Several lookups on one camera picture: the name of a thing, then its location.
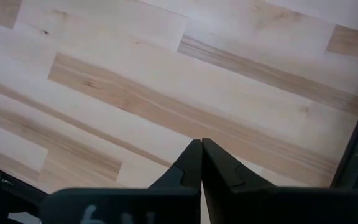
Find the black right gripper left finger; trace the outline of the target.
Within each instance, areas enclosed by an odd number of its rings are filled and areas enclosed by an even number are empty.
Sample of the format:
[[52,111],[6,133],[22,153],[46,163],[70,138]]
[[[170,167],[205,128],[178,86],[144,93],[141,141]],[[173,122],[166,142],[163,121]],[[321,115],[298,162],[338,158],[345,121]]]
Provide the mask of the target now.
[[143,189],[69,188],[40,206],[42,223],[199,223],[202,143],[194,139],[172,166]]

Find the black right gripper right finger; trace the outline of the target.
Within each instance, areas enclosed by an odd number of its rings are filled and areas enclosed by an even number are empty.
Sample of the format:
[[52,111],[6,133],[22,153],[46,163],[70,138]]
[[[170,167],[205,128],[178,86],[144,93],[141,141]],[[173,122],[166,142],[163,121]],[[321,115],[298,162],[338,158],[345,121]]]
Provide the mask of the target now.
[[358,190],[279,187],[209,138],[202,182],[211,223],[358,223]]

